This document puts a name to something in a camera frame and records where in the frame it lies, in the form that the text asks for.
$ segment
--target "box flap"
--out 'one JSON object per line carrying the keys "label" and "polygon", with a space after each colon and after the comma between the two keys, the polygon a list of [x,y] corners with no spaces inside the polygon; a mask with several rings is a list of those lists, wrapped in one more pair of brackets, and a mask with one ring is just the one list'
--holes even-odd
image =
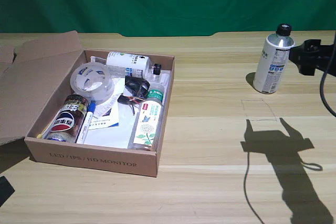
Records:
{"label": "box flap", "polygon": [[76,31],[30,40],[21,46],[15,63],[83,50]]}
{"label": "box flap", "polygon": [[[77,36],[77,33],[65,33],[65,38],[74,38],[74,35]],[[52,94],[63,81],[69,82],[73,68],[85,61],[82,50],[46,57],[53,54],[52,49],[55,49],[56,53],[64,52],[65,40],[62,34],[44,38],[42,41],[46,41],[46,44],[40,41],[30,41],[27,44],[40,47],[40,51],[31,46],[27,47],[30,53],[22,51],[16,58],[18,62],[15,60],[1,76],[0,145],[26,136]],[[81,48],[78,45],[71,49],[69,46],[65,47],[68,47],[67,50]],[[43,55],[33,55],[33,51],[39,51]]]}
{"label": "box flap", "polygon": [[12,65],[14,59],[14,46],[0,47],[0,78],[3,73]]}
{"label": "box flap", "polygon": [[6,45],[0,47],[0,62],[12,64],[14,60],[14,46]]}

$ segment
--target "white plastic bottle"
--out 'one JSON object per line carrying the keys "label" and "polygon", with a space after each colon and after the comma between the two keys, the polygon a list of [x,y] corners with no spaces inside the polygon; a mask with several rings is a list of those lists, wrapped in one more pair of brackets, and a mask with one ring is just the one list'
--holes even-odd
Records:
{"label": "white plastic bottle", "polygon": [[107,65],[113,76],[131,76],[147,80],[156,72],[161,71],[161,65],[153,64],[148,56],[125,52],[109,52],[107,59],[91,56],[91,62]]}
{"label": "white plastic bottle", "polygon": [[289,37],[292,27],[280,24],[275,34],[266,38],[258,68],[253,80],[254,88],[265,94],[278,90],[288,62],[289,50],[295,45]]}

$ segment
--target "cardboard box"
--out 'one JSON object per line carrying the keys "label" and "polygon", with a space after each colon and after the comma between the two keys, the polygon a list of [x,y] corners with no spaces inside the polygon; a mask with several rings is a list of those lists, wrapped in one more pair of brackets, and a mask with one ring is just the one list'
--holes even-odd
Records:
{"label": "cardboard box", "polygon": [[160,63],[162,69],[171,70],[163,121],[154,151],[35,138],[72,93],[72,72],[88,62],[91,56],[106,58],[108,52],[83,50],[77,32],[71,31],[24,43],[12,65],[8,55],[7,60],[1,58],[0,67],[6,71],[0,76],[0,145],[24,137],[37,162],[156,177],[173,85],[172,56],[147,55],[153,62]]}
{"label": "cardboard box", "polygon": [[0,48],[0,78],[14,61],[14,47],[7,45]]}

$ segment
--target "plastic bottle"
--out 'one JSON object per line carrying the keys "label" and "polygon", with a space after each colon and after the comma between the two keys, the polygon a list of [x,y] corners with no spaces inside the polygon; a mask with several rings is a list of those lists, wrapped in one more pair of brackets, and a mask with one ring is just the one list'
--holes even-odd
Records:
{"label": "plastic bottle", "polygon": [[140,111],[134,123],[129,148],[151,150],[158,139],[161,124],[164,86],[152,82],[147,99],[139,104]]}
{"label": "plastic bottle", "polygon": [[288,62],[289,50],[295,45],[289,37],[292,27],[280,24],[275,34],[266,38],[258,68],[253,80],[254,88],[265,94],[278,90]]}
{"label": "plastic bottle", "polygon": [[113,76],[131,76],[147,79],[155,71],[155,65],[148,56],[109,52],[107,59],[91,56],[92,62],[99,62],[109,67]]}

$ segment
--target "black object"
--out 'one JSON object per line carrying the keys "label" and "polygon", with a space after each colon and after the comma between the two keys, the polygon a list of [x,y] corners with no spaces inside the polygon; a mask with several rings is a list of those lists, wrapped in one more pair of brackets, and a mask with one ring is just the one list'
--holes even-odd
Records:
{"label": "black object", "polygon": [[276,33],[281,36],[289,36],[292,31],[292,26],[288,24],[280,24]]}
{"label": "black object", "polygon": [[14,192],[14,188],[11,186],[5,176],[0,177],[0,207]]}
{"label": "black object", "polygon": [[153,68],[153,74],[155,75],[160,75],[161,73],[161,64],[154,64],[154,68]]}
{"label": "black object", "polygon": [[[321,45],[320,39],[308,39],[302,45],[289,51],[289,60],[297,65],[299,73],[313,76],[315,69],[325,71],[332,56],[333,45]],[[328,74],[336,76],[335,63],[331,65]]]}
{"label": "black object", "polygon": [[127,97],[124,95],[119,96],[118,102],[132,106],[133,114],[134,105],[139,104],[147,98],[149,82],[142,78],[137,77],[125,77],[125,87],[128,91],[132,93],[132,97]]}
{"label": "black object", "polygon": [[293,47],[289,52],[289,60],[298,66],[299,73],[313,76],[315,68],[324,71],[320,82],[320,97],[325,108],[336,117],[336,112],[329,106],[324,96],[324,82],[327,74],[336,76],[336,33],[334,44],[323,46],[320,39],[306,40],[301,46]]}

